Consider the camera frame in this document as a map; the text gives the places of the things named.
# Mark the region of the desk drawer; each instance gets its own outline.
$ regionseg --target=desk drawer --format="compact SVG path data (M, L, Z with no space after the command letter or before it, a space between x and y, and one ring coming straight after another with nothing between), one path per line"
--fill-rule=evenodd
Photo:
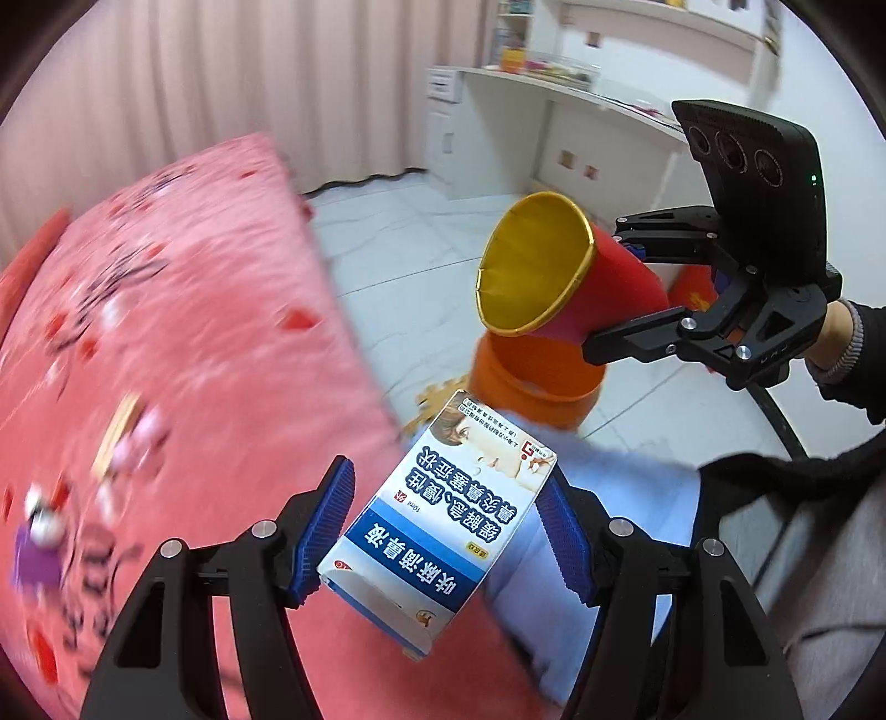
M448 103L462 102L462 74L446 67L428 70L428 97Z

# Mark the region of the bed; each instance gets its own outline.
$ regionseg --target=bed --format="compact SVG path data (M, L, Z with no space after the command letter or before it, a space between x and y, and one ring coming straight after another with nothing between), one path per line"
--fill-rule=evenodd
M308 219L271 140L230 140L73 220L10 313L0 645L55 720L77 715L113 619L165 539L230 540L313 488L336 454L356 466L352 519L400 460ZM24 289L7 273L0 300L17 305ZM162 442L137 472L99 483L97 449L129 393L155 411ZM24 567L32 486L66 494L60 583ZM215 610L238 720L248 713L227 606ZM325 588L290 620L327 720L556 714L479 597L418 663Z

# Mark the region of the pink curtain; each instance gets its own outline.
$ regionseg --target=pink curtain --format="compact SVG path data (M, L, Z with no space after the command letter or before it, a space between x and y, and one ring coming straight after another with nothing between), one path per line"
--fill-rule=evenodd
M424 166L425 70L474 66L494 0L99 0L0 126L0 265L175 158L265 130L300 192Z

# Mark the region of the metal screw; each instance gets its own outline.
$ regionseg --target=metal screw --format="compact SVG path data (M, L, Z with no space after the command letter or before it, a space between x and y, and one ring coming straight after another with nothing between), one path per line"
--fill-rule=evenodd
M709 537L705 540L702 543L702 549L713 558L718 558L726 552L726 548L724 548L723 544L715 537Z
M181 540L167 540L163 545L160 546L160 554L164 558L174 558L181 551Z
M273 520L259 520L253 525L253 535L260 540L271 537L276 533L276 523Z
M610 520L610 533L619 537L629 537L630 535L633 535L633 525L631 524L631 521L625 520L624 518Z

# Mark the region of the nasal spray box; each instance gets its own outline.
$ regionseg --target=nasal spray box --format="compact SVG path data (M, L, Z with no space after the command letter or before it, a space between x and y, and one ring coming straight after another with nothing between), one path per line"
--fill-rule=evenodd
M455 393L320 563L323 582L427 655L501 555L556 455Z

